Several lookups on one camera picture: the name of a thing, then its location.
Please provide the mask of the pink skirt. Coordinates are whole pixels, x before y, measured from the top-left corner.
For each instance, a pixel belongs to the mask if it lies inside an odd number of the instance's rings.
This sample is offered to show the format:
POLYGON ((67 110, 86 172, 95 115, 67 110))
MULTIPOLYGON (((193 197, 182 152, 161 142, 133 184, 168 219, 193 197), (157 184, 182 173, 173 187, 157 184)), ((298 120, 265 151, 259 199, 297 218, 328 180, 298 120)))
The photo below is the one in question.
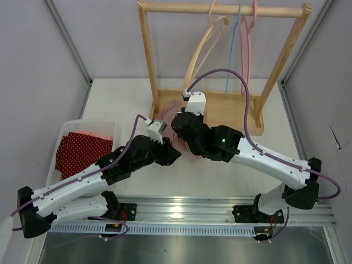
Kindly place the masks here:
POLYGON ((188 143, 181 139, 172 128, 172 121, 174 118, 178 115, 184 115, 184 112, 182 112, 182 103, 183 102, 180 100, 169 101, 164 108, 159 110, 158 119, 165 123, 166 128, 164 129, 162 136, 164 138, 169 138, 173 148, 181 153, 191 153, 188 143))

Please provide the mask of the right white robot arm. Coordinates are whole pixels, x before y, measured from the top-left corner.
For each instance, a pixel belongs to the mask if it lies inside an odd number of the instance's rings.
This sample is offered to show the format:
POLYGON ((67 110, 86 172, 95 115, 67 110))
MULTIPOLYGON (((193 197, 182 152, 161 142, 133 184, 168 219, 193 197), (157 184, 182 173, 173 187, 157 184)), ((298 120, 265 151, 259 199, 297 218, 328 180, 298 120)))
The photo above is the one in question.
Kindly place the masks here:
POLYGON ((212 161, 241 164, 281 181, 278 187, 256 196, 251 208, 254 220, 263 222, 286 206, 301 210, 314 207, 319 184, 309 172, 308 161, 295 161, 289 166, 289 157, 279 155, 278 160, 272 159, 266 149, 260 152, 253 147, 242 132, 225 125, 209 127, 201 116, 190 112, 178 114, 171 127, 195 155, 212 161))

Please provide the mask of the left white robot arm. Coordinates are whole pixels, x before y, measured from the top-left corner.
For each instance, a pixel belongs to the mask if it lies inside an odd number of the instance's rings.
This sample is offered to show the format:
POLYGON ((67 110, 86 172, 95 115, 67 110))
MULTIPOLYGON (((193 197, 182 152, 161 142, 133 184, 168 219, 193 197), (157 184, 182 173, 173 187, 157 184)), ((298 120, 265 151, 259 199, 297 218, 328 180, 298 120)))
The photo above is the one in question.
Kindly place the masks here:
POLYGON ((79 218, 119 217, 120 203, 108 188, 141 168, 172 165, 180 156, 170 139, 138 135, 81 172, 46 188, 18 190, 18 214, 24 238, 35 238, 52 226, 79 218))

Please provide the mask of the beige plastic hanger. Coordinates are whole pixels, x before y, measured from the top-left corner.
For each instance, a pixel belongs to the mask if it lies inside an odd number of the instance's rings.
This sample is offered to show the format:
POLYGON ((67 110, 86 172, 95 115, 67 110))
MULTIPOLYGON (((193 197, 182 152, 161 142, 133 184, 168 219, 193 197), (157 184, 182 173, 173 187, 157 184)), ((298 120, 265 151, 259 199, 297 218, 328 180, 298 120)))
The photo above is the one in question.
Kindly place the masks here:
POLYGON ((215 19, 212 19, 212 12, 216 5, 217 1, 214 1, 209 8, 207 17, 208 29, 199 42, 188 65, 183 80, 183 89, 187 89, 190 86, 191 81, 198 74, 199 70, 202 68, 210 53, 215 48, 217 42, 225 32, 225 29, 229 25, 229 20, 224 15, 219 15, 215 19))

